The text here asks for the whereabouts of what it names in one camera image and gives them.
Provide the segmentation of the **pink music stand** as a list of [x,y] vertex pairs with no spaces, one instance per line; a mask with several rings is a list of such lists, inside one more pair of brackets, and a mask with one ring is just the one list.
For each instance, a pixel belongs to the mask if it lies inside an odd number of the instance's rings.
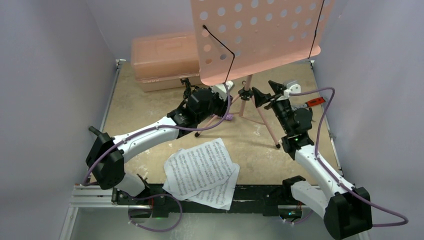
[[201,82],[245,78],[320,53],[332,0],[193,0]]

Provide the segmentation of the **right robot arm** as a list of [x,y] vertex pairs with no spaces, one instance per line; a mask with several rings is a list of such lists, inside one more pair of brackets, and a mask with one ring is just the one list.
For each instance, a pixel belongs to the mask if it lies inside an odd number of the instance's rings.
[[326,230],[335,240],[371,229],[371,207],[361,201],[361,198],[370,200],[370,194],[364,187],[356,188],[344,179],[319,153],[318,142],[308,134],[312,129],[312,111],[292,108],[289,98],[299,95],[301,86],[297,81],[281,84],[270,80],[268,83],[274,94],[263,93],[255,87],[251,89],[255,106],[273,110],[286,134],[281,139],[283,150],[319,185],[315,188],[300,176],[288,178],[280,191],[282,200],[288,204],[296,200],[306,204],[323,219]]

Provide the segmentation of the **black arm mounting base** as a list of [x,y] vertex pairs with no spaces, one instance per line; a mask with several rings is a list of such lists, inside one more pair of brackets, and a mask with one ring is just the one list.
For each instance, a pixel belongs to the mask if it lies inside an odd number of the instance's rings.
[[113,189],[111,201],[119,206],[146,207],[154,218],[167,218],[170,213],[204,214],[261,214],[264,217],[300,219],[309,210],[301,202],[285,193],[282,185],[237,184],[233,190],[228,186],[202,191],[177,203],[171,192],[162,184],[151,184],[137,197],[130,197],[121,190]]

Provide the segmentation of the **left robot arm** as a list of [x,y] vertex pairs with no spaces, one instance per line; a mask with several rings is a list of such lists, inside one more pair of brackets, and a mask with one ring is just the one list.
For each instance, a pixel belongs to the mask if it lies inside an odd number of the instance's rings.
[[225,118],[231,105],[230,92],[233,87],[230,81],[208,88],[196,88],[166,116],[130,133],[110,136],[90,126],[88,130],[96,139],[85,160],[88,172],[83,185],[91,185],[88,178],[93,175],[94,185],[102,190],[117,188],[129,194],[136,204],[146,203],[149,199],[146,181],[140,176],[126,173],[125,163],[159,144],[201,131],[199,124],[209,116]]

